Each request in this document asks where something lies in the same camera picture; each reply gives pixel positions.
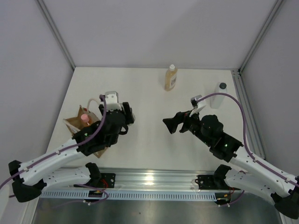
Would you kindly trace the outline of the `pink cap amber bottle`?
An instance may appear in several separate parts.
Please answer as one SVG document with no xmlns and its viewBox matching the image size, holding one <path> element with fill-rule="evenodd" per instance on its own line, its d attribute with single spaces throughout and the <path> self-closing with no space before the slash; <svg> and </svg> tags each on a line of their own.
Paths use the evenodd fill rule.
<svg viewBox="0 0 299 224">
<path fill-rule="evenodd" d="M 88 127 L 92 124 L 92 119 L 88 114 L 82 114 L 80 118 L 83 127 Z"/>
</svg>

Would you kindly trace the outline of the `white bottle grey cap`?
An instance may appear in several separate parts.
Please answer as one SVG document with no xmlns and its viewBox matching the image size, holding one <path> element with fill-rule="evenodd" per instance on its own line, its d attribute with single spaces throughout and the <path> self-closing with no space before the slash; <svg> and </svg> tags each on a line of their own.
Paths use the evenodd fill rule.
<svg viewBox="0 0 299 224">
<path fill-rule="evenodd" d="M 219 82 L 217 83 L 215 89 L 214 89 L 214 93 L 227 93 L 227 84 L 224 82 Z M 214 95 L 211 97 L 210 99 L 210 106 L 212 109 L 218 109 L 223 100 L 224 100 L 223 95 Z"/>
</svg>

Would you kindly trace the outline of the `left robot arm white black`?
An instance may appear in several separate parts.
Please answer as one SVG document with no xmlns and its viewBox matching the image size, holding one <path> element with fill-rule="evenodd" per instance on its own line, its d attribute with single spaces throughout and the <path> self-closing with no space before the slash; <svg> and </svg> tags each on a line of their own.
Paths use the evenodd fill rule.
<svg viewBox="0 0 299 224">
<path fill-rule="evenodd" d="M 9 163 L 12 189 L 18 202 L 31 201 L 51 187 L 80 184 L 96 187 L 100 184 L 101 173 L 91 162 L 78 170 L 57 171 L 71 161 L 106 151 L 117 143 L 120 135 L 127 134 L 129 125 L 135 121 L 128 102 L 106 103 L 100 105 L 99 110 L 103 116 L 101 121 L 84 127 L 54 152 L 28 162 L 14 160 Z"/>
</svg>

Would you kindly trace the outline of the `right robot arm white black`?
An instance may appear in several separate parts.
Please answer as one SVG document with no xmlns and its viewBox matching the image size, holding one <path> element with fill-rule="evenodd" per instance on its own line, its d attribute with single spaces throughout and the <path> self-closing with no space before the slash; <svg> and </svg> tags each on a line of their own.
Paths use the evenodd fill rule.
<svg viewBox="0 0 299 224">
<path fill-rule="evenodd" d="M 202 118 L 190 111 L 178 112 L 163 119 L 171 134 L 179 124 L 180 133 L 191 132 L 209 147 L 209 151 L 228 165 L 221 164 L 213 174 L 213 184 L 219 189 L 242 189 L 263 198 L 281 214 L 299 218 L 299 178 L 288 174 L 247 151 L 244 144 L 223 131 L 216 115 Z M 244 172 L 230 167 L 233 164 Z"/>
</svg>

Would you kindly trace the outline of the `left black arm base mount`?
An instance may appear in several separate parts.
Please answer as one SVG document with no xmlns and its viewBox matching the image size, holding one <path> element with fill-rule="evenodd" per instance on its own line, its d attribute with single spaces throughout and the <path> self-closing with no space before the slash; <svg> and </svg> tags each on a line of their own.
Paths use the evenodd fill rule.
<svg viewBox="0 0 299 224">
<path fill-rule="evenodd" d="M 102 173 L 95 163 L 88 163 L 85 167 L 89 171 L 90 180 L 86 183 L 87 186 L 96 188 L 114 188 L 115 185 L 115 173 Z"/>
</svg>

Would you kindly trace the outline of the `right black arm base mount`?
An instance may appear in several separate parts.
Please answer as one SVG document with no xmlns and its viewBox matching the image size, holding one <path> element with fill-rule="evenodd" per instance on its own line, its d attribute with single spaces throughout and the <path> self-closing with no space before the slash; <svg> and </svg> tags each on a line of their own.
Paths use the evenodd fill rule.
<svg viewBox="0 0 299 224">
<path fill-rule="evenodd" d="M 219 190 L 224 187 L 214 178 L 213 175 L 197 175 L 195 183 L 202 190 Z"/>
</svg>

